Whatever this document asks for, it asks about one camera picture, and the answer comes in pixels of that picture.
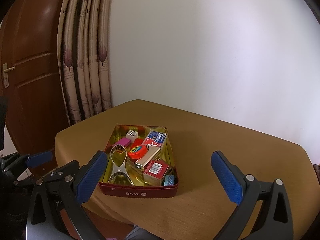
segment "white wall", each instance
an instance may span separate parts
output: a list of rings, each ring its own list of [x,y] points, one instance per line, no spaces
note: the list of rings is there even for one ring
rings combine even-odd
[[[11,153],[17,152],[16,147],[14,146],[12,139],[10,137],[10,134],[8,132],[7,126],[4,126],[4,145],[3,145],[3,150],[1,151],[2,156],[7,156]],[[28,176],[31,175],[31,172],[29,169],[26,169],[18,178],[18,180],[23,180],[27,178]]]
[[[300,144],[320,163],[320,26],[303,0],[112,0],[113,104],[145,99]]]

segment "metal screw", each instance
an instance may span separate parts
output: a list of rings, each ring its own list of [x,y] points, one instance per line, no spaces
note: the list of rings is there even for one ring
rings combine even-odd
[[[283,184],[283,182],[282,182],[282,180],[280,180],[280,179],[276,179],[276,184],[278,184],[278,185],[282,185],[282,184]]]
[[[246,178],[247,178],[248,181],[254,181],[254,176],[251,175],[251,174],[248,174],[248,175],[246,176]]]
[[[40,186],[41,184],[42,184],[42,179],[38,179],[37,181],[36,181],[36,184],[38,185],[38,186]]]
[[[68,175],[68,176],[65,176],[64,180],[65,180],[66,182],[70,182],[70,181],[73,180],[73,177],[72,177],[71,175]]]

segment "red small box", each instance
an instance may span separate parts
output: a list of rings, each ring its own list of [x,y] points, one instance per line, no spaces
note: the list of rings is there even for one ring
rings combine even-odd
[[[162,185],[164,176],[169,165],[163,160],[149,162],[146,170],[143,172],[143,179],[152,186],[159,187]]]

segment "table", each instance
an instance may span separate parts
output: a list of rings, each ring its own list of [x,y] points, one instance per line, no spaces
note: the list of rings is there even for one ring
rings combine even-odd
[[[104,218],[137,224],[165,240],[213,239],[236,207],[211,168],[215,150],[221,150],[244,174],[261,181],[280,178],[284,182],[294,239],[300,239],[320,210],[319,183],[301,146],[143,100],[113,107],[59,132],[55,140],[58,165],[74,159],[87,164],[97,150],[105,148],[117,124],[167,127],[180,184],[175,197],[163,199],[106,196],[96,187],[84,206]],[[249,234],[257,208],[260,205],[242,237]]]

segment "curtain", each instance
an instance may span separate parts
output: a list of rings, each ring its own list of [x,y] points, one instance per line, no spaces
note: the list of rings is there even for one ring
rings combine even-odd
[[[63,0],[57,54],[70,124],[111,108],[109,12],[110,0]]]

